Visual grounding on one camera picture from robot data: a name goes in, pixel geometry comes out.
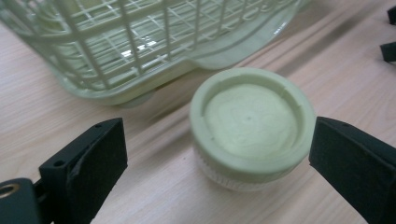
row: screw hole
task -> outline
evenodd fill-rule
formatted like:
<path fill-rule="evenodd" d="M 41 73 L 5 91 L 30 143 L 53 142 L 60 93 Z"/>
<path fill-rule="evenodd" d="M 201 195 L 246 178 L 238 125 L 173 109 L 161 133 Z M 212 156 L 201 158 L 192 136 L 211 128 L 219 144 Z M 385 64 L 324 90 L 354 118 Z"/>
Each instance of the screw hole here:
<path fill-rule="evenodd" d="M 53 163 L 53 165 L 56 167 L 62 166 L 62 165 L 64 165 L 64 161 L 56 161 L 55 163 Z"/>
<path fill-rule="evenodd" d="M 20 188 L 19 184 L 9 184 L 0 187 L 0 199 L 8 197 L 9 195 L 18 191 L 19 188 Z"/>

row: plastic basket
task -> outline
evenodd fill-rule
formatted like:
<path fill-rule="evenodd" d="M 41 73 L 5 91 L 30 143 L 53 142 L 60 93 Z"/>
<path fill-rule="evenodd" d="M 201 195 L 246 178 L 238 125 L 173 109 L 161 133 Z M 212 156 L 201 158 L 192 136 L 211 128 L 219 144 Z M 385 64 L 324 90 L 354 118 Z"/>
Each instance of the plastic basket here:
<path fill-rule="evenodd" d="M 3 0 L 0 19 L 75 95 L 118 105 L 199 66 L 237 63 L 306 0 Z"/>

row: table surface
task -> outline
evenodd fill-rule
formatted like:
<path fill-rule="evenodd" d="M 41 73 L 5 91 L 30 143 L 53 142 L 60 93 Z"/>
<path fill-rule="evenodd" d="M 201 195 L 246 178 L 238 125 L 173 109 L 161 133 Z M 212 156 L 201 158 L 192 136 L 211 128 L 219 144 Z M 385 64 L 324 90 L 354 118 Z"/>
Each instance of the table surface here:
<path fill-rule="evenodd" d="M 396 41 L 390 0 L 318 0 L 270 45 L 235 67 L 295 83 L 319 116 L 340 119 L 396 147 Z M 365 223 L 305 159 L 276 185 L 235 192 L 208 180 L 192 153 L 194 91 L 217 71 L 196 69 L 134 108 L 66 92 L 48 67 L 0 26 L 0 182 L 39 179 L 37 167 L 93 124 L 123 118 L 129 166 L 92 223 Z"/>

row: wood grain surface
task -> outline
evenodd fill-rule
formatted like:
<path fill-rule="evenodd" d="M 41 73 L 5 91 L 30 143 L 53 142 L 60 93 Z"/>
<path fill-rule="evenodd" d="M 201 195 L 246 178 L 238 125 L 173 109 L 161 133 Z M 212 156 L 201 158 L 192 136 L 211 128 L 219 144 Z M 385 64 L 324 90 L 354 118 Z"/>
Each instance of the wood grain surface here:
<path fill-rule="evenodd" d="M 396 147 L 396 41 L 390 0 L 314 0 L 270 45 L 235 66 L 271 70 L 301 88 L 319 116 Z M 196 69 L 134 108 L 66 92 L 33 51 L 0 26 L 0 182 L 39 178 L 38 166 L 93 124 L 124 120 L 129 167 L 92 223 L 365 223 L 305 159 L 261 192 L 224 189 L 197 168 L 188 113 L 218 71 Z"/>

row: wire rack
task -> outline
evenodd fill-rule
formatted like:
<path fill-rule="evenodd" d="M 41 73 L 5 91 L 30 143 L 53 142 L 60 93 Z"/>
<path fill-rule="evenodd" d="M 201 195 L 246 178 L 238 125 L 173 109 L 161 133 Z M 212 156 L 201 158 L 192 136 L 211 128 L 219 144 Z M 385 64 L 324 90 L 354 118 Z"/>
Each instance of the wire rack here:
<path fill-rule="evenodd" d="M 117 105 L 196 66 L 242 60 L 277 35 L 305 2 L 4 0 L 0 19 L 46 60 L 66 89 Z M 266 27 L 265 36 L 256 36 L 264 38 L 260 44 L 235 51 L 260 27 Z M 224 59 L 230 49 L 233 57 Z"/>

